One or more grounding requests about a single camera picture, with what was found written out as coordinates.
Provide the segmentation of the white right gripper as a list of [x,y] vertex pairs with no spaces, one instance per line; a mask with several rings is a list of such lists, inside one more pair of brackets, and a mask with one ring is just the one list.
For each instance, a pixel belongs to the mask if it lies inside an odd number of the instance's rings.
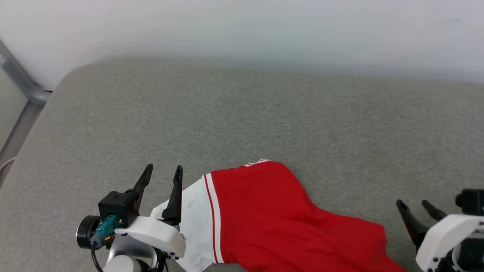
[[482,216],[447,215],[427,200],[422,200],[422,206],[431,218],[438,221],[431,228],[422,224],[403,200],[397,200],[396,206],[416,247],[416,263],[424,272],[435,272],[441,258],[475,232],[483,231]]

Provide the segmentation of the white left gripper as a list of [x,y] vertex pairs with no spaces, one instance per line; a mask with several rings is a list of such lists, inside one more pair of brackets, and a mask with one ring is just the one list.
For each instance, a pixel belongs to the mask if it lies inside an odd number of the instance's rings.
[[178,258],[185,256],[186,242],[182,233],[176,229],[182,220],[183,167],[177,166],[171,197],[162,212],[162,221],[152,217],[139,216],[140,205],[145,188],[150,184],[154,166],[148,164],[133,189],[127,190],[130,203],[138,215],[128,227],[115,229],[117,235],[127,234],[133,239],[168,252]]

